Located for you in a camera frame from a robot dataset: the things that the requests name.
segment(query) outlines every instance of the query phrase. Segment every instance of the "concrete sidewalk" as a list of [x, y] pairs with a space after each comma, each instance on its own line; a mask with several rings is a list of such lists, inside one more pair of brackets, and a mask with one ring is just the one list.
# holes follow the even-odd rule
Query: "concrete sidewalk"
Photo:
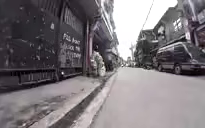
[[103, 79], [79, 76], [59, 83], [0, 94], [0, 128], [30, 127], [61, 107], [70, 104], [74, 107], [78, 104], [75, 102], [81, 102], [100, 86]]

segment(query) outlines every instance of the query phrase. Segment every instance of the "power line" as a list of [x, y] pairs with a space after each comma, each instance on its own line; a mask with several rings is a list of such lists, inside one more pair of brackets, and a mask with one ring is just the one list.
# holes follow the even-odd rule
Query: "power line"
[[141, 28], [141, 30], [140, 30], [139, 35], [141, 34], [141, 32], [142, 32], [144, 26], [146, 25], [146, 22], [147, 22], [147, 20], [148, 20], [148, 18], [149, 18], [150, 12], [151, 12], [151, 10], [152, 10], [152, 8], [153, 8], [154, 1], [155, 1], [155, 0], [152, 1], [152, 4], [151, 4], [150, 9], [149, 9], [149, 12], [148, 12], [148, 14], [147, 14], [147, 16], [146, 16], [146, 20], [145, 20], [145, 22], [144, 22], [143, 25], [142, 25], [142, 28]]

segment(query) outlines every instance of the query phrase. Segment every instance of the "car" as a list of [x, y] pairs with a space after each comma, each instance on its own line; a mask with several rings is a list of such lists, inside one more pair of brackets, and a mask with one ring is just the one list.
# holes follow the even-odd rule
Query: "car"
[[205, 53], [184, 41], [159, 48], [156, 60], [158, 71], [170, 69], [178, 75], [183, 71], [205, 72]]

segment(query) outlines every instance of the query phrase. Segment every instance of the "sky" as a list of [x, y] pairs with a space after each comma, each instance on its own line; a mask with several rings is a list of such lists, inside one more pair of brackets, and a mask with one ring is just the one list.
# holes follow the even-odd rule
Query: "sky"
[[[119, 40], [118, 51], [123, 59], [131, 56], [129, 48], [136, 44], [139, 32], [145, 22], [152, 0], [115, 0], [114, 21]], [[155, 0], [144, 29], [153, 29], [169, 7], [177, 0]]]

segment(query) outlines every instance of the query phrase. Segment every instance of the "asphalt road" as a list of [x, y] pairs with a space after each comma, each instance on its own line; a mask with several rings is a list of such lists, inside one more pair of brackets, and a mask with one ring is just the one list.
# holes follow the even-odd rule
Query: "asphalt road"
[[205, 128], [205, 79], [122, 68], [92, 128]]

